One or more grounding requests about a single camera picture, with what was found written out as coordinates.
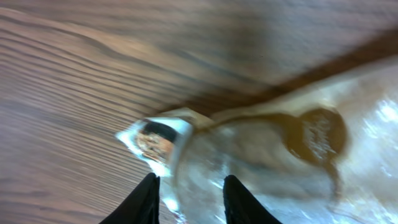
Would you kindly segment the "brown nut snack pouch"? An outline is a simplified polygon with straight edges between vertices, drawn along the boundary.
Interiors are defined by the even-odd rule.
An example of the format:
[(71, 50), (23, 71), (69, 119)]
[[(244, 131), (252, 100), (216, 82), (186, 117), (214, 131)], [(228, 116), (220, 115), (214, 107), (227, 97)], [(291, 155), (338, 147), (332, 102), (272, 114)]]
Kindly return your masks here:
[(117, 138), (160, 177), (178, 223), (225, 223), (236, 176), (282, 223), (397, 222), (397, 59), (270, 102), (146, 117)]

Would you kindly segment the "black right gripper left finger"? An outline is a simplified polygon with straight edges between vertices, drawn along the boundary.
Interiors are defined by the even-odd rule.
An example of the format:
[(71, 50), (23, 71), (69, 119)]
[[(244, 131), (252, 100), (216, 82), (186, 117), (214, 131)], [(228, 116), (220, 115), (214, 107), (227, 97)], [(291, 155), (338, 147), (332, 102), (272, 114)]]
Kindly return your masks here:
[(159, 224), (160, 177), (147, 174), (127, 198), (99, 224)]

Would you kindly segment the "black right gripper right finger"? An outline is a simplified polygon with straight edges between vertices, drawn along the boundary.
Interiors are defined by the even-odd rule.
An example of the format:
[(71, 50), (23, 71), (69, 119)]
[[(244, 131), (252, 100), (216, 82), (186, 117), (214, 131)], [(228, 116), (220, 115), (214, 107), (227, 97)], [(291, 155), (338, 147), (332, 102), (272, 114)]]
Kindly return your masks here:
[(281, 224), (235, 175), (224, 179), (223, 200), (227, 224)]

